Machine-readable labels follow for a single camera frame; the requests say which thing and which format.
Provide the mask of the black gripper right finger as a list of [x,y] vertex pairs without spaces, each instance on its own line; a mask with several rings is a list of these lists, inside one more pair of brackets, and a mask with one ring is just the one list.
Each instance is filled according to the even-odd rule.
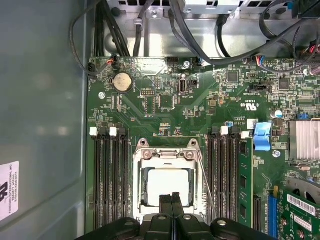
[[210,225],[197,215],[184,213],[180,194],[172,193],[177,207],[173,212],[179,240],[272,240],[273,237],[228,218],[217,218]]

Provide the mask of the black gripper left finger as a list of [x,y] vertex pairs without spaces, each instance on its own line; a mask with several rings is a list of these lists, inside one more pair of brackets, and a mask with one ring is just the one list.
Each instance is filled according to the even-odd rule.
[[120,218],[83,236],[85,240],[170,240],[173,228],[172,195],[159,197],[159,213],[144,216],[140,223]]

